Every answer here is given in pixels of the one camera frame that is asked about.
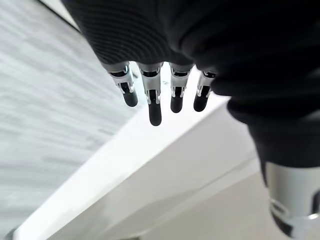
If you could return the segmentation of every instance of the black fabric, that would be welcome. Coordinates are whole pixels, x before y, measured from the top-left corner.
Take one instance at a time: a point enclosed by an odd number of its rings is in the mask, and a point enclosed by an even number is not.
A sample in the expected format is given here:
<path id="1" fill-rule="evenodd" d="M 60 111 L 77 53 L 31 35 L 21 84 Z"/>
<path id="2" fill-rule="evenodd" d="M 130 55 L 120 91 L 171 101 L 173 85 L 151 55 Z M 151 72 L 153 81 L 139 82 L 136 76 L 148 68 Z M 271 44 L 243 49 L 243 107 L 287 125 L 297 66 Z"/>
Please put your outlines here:
<path id="1" fill-rule="evenodd" d="M 101 62 L 195 63 L 262 162 L 320 166 L 316 0 L 63 0 Z"/>

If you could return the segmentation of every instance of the robotic fingertip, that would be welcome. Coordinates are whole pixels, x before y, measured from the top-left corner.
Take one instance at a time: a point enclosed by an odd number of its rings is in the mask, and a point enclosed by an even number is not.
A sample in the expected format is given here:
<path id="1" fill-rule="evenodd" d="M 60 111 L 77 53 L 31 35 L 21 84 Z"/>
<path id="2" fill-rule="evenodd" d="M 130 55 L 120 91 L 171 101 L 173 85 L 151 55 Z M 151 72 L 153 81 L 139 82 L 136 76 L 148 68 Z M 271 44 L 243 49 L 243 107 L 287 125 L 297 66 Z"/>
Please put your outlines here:
<path id="1" fill-rule="evenodd" d="M 196 112 L 202 112 L 206 108 L 207 102 L 208 98 L 206 96 L 195 95 L 193 109 Z"/>
<path id="2" fill-rule="evenodd" d="M 153 126 L 159 126 L 162 121 L 161 105 L 155 102 L 151 102 L 149 106 L 149 120 Z"/>
<path id="3" fill-rule="evenodd" d="M 182 109 L 182 106 L 183 106 L 183 100 L 184 98 L 183 97 L 179 97 L 179 96 L 176 96 L 176 97 L 171 97 L 171 104 L 170 104 L 170 107 L 171 107 L 171 111 L 175 114 L 179 113 Z"/>
<path id="4" fill-rule="evenodd" d="M 133 108 L 138 104 L 138 97 L 137 97 L 136 91 L 124 93 L 123 98 L 124 98 L 125 103 L 129 107 Z"/>

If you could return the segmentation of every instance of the white surface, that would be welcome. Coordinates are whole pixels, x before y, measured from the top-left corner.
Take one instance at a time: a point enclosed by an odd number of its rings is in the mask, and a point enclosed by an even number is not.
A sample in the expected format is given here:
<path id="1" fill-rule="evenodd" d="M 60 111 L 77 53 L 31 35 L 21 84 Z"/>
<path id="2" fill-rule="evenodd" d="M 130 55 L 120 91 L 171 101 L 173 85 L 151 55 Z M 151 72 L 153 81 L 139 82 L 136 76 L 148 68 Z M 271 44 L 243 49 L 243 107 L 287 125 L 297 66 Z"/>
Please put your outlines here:
<path id="1" fill-rule="evenodd" d="M 166 65 L 161 76 L 168 74 Z M 253 144 L 246 127 L 227 113 L 227 98 L 213 94 L 205 111 L 193 110 L 199 75 L 191 72 L 179 114 L 170 110 L 167 88 L 162 124 L 150 125 L 144 108 L 16 231 L 16 240 L 45 240 L 54 233 L 52 240 L 139 235 L 180 213 L 175 208 L 185 200 L 181 211 L 207 198 L 211 190 L 195 194 L 216 180 L 215 192 L 227 187 L 222 177 L 252 159 Z M 229 185 L 243 177 L 235 174 Z"/>

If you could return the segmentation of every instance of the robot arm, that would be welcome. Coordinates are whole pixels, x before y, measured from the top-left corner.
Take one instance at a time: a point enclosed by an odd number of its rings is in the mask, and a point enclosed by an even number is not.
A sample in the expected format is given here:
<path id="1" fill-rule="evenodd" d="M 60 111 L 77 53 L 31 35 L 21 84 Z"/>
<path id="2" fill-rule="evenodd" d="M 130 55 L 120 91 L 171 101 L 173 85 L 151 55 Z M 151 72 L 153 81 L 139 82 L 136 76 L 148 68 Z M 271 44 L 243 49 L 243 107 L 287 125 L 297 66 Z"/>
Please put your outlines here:
<path id="1" fill-rule="evenodd" d="M 151 124 L 161 123 L 162 62 L 178 113 L 193 64 L 194 109 L 213 90 L 248 125 L 277 226 L 299 237 L 319 217 L 320 14 L 316 1 L 62 0 L 130 107 L 128 61 L 142 75 Z"/>

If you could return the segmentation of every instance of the gray floor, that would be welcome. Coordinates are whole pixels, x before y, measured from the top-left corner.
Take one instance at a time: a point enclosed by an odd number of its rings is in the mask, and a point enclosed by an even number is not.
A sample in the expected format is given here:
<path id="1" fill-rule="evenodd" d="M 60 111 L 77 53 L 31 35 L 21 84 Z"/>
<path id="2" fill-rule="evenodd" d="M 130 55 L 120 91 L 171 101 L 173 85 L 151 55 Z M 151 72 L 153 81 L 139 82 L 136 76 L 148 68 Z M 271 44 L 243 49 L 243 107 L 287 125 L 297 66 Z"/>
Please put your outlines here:
<path id="1" fill-rule="evenodd" d="M 124 104 L 80 33 L 35 0 L 1 0 L 0 239 L 139 106 Z"/>

